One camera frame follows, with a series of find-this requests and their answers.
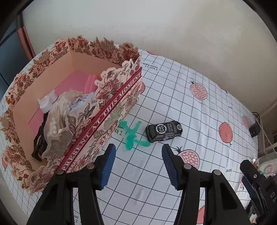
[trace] red circle print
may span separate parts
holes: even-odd
[[[233,140],[233,131],[228,123],[223,122],[219,126],[219,136],[225,143],[230,143]]]
[[[4,161],[3,157],[2,157],[2,165],[3,165],[4,169],[6,169],[8,167],[8,164]]]
[[[202,84],[194,83],[190,86],[190,90],[198,100],[204,100],[208,96],[207,89]]]
[[[145,90],[145,84],[142,82],[140,93],[142,94],[144,92],[144,90]]]
[[[240,188],[243,188],[243,187],[244,187],[244,184],[243,184],[243,182],[242,182],[242,178],[241,178],[241,180],[240,180]]]
[[[194,166],[196,169],[199,167],[199,156],[195,151],[192,150],[185,150],[178,154],[184,163],[189,163]]]
[[[250,128],[250,122],[249,122],[249,119],[246,116],[242,117],[242,122],[245,125],[246,129]]]
[[[152,53],[152,52],[149,52],[149,51],[147,51],[150,55],[157,55],[157,54],[155,54],[155,53]]]
[[[199,210],[198,210],[198,216],[197,216],[197,224],[202,224],[204,223],[204,214],[205,214],[205,206],[202,206]]]

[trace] floral pattern box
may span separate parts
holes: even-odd
[[[41,192],[57,168],[66,172],[94,162],[119,121],[132,109],[141,91],[141,55],[130,43],[118,47],[113,41],[82,36],[58,40],[40,57],[33,59],[28,72],[17,74],[5,96],[9,108],[0,118],[10,144],[3,160],[23,189]],[[34,137],[42,122],[41,99],[55,89],[57,95],[73,90],[81,93],[84,81],[96,74],[94,101],[75,114],[67,114],[66,127],[48,143],[42,162],[31,156]]]

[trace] green plastic toy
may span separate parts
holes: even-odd
[[[135,128],[134,129],[130,129],[127,125],[127,122],[126,121],[120,121],[120,126],[122,126],[124,129],[127,130],[127,137],[126,137],[126,149],[128,151],[130,151],[133,147],[134,147],[134,142],[135,143],[138,143],[139,145],[142,145],[144,147],[148,147],[150,146],[150,142],[149,141],[141,141],[141,140],[137,140],[135,139],[137,136],[136,136],[136,132],[139,128],[141,124],[141,121],[138,121]]]

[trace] black toy car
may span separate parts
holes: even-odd
[[[145,128],[146,137],[151,143],[180,137],[182,131],[181,124],[175,120],[166,123],[151,124]]]

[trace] grid pattern sheet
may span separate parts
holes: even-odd
[[[257,156],[257,138],[251,138],[242,122],[246,116],[250,124],[255,119],[249,110],[230,93],[202,74],[162,56],[151,55],[140,50],[142,60],[144,92],[139,101],[125,117],[131,128],[142,121],[137,139],[147,140],[145,127],[149,124],[179,121],[183,132],[179,138],[152,143],[150,147],[135,145],[125,148],[125,131],[117,128],[108,143],[116,146],[116,159],[108,185],[97,191],[98,202],[105,225],[170,225],[173,224],[181,191],[170,184],[161,157],[161,147],[168,143],[175,154],[177,150],[194,150],[199,158],[198,169],[211,172],[220,170],[236,191],[244,207],[249,195],[240,188],[239,166],[245,159]],[[198,100],[190,89],[192,83],[203,85],[207,98]],[[0,105],[2,115],[7,105]],[[219,126],[226,122],[233,131],[232,141],[224,143],[219,135]],[[0,132],[0,156],[8,142]],[[30,195],[18,186],[11,169],[0,167],[4,178],[21,208],[29,216],[41,193]],[[78,189],[73,189],[75,224],[81,224]],[[205,204],[204,188],[200,191],[199,208]]]

